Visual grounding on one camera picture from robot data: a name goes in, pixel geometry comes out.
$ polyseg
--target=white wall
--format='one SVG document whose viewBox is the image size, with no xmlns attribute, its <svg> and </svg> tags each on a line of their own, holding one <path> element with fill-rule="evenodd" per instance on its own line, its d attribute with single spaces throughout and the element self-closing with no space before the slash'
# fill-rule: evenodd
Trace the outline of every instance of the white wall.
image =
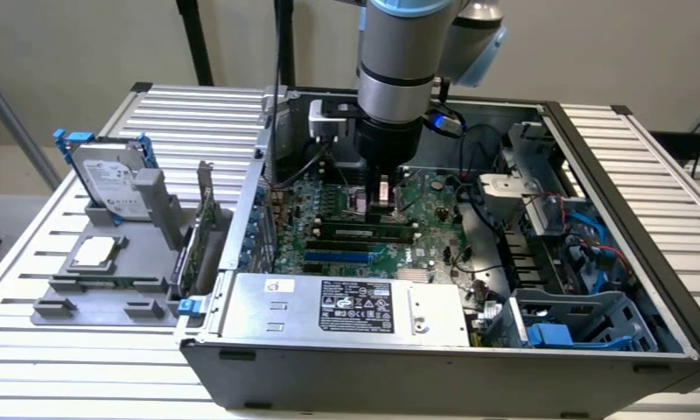
<svg viewBox="0 0 700 420">
<path fill-rule="evenodd" d="M 700 0 L 501 4 L 508 41 L 475 95 L 621 103 L 650 128 L 686 128 L 700 113 Z M 350 87 L 355 9 L 331 0 L 294 9 L 298 84 Z M 199 0 L 199 13 L 215 82 L 269 84 L 271 0 Z M 98 130 L 134 81 L 195 81 L 173 0 L 0 0 L 0 88 L 43 144 L 59 126 Z"/>
</svg>

